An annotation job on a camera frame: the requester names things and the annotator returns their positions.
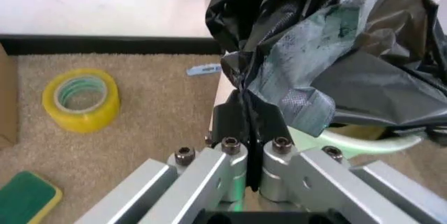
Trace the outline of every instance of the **yellow tape roll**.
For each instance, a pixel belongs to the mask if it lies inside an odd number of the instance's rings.
[[[101,92],[94,106],[72,110],[66,108],[69,97],[80,91]],[[102,70],[77,69],[57,76],[45,88],[42,104],[62,128],[74,132],[92,132],[108,125],[119,112],[118,88],[113,78]]]

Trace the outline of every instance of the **carpet floor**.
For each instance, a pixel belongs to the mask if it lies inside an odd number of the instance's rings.
[[[218,62],[216,55],[28,55],[19,62],[19,142],[0,150],[0,186],[22,170],[59,186],[64,196],[44,220],[72,223],[147,158],[165,161],[178,147],[204,147],[218,74],[188,77],[191,66]],[[57,74],[98,68],[112,75],[121,111],[110,126],[89,134],[59,128],[41,106],[41,94]],[[410,150],[360,156],[380,158],[447,198],[447,149],[429,141]],[[253,195],[245,208],[259,210]]]

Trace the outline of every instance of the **blue object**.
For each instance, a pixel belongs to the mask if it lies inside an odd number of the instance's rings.
[[[222,67],[220,66],[219,63],[211,63],[211,64],[194,66],[191,69],[186,70],[186,74],[188,74],[188,76],[195,76],[195,75],[211,74],[220,71],[222,71]]]

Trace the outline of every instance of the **green sponge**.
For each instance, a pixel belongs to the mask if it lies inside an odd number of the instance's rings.
[[[60,189],[48,181],[20,172],[0,189],[0,223],[39,223],[61,198]]]

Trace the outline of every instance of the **cardboard box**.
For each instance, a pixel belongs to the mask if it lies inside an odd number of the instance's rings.
[[[17,59],[0,44],[0,149],[17,143]]]

